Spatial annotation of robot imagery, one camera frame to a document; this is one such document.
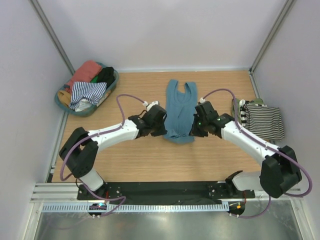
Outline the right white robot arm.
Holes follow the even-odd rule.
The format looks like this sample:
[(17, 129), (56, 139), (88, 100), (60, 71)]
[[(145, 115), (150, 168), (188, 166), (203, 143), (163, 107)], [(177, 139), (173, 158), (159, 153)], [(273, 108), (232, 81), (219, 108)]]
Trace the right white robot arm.
[(198, 103), (193, 116), (191, 136), (215, 135), (240, 147), (261, 167), (259, 171), (233, 173), (225, 185), (229, 197), (237, 198), (243, 191), (254, 190), (279, 198), (302, 180), (295, 152), (289, 146), (278, 147), (262, 140), (229, 114), (218, 114), (209, 101)]

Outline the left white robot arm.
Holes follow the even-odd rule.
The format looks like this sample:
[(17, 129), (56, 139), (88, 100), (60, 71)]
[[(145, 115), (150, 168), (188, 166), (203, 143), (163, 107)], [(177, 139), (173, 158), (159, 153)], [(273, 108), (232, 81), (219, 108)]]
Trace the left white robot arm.
[(146, 107), (143, 116), (133, 115), (124, 122), (86, 131), (79, 127), (73, 131), (59, 152), (65, 166), (76, 179), (81, 180), (89, 189), (93, 199), (101, 200), (106, 194), (105, 181), (94, 169), (96, 156), (113, 145), (151, 135), (162, 136), (167, 133), (165, 119), (167, 111), (154, 101)]

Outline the light blue garment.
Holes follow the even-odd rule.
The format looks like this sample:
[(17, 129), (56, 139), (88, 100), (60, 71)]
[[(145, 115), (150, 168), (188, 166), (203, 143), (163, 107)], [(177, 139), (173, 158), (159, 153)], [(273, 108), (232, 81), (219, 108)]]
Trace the light blue garment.
[(179, 91), (179, 81), (171, 79), (166, 88), (167, 113), (164, 126), (167, 133), (165, 140), (175, 144), (190, 144), (195, 141), (189, 133), (194, 122), (195, 106), (198, 100), (198, 89), (195, 82), (186, 82), (184, 92)]

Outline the thin striped black tank top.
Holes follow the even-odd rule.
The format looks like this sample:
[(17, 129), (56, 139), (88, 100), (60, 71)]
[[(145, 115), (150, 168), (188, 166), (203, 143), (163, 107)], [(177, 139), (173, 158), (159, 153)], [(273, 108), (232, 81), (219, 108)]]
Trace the thin striped black tank top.
[(247, 104), (244, 127), (256, 136), (271, 141), (281, 141), (285, 137), (281, 111), (278, 107)]

